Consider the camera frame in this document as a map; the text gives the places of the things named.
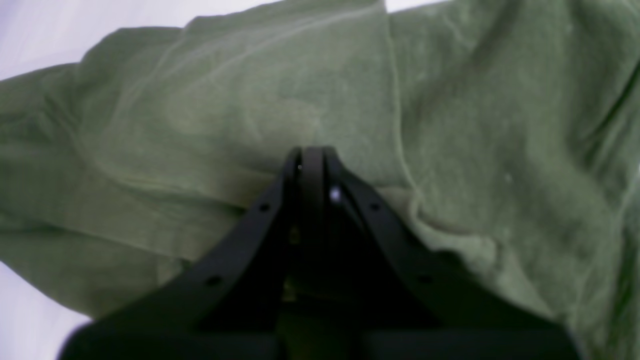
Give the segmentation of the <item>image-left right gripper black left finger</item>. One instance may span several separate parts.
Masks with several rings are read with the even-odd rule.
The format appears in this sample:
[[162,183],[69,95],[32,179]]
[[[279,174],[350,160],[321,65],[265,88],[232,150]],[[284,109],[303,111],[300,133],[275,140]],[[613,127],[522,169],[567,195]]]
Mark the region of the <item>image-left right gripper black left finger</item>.
[[285,360],[275,326],[291,265],[302,150],[199,262],[76,330],[61,360]]

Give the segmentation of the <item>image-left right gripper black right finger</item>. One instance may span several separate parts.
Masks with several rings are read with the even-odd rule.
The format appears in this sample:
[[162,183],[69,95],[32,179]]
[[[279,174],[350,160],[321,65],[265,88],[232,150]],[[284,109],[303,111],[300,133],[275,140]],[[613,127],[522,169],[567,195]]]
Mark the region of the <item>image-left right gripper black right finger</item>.
[[312,150],[312,260],[355,303],[359,360],[581,360],[560,325],[424,246],[329,146]]

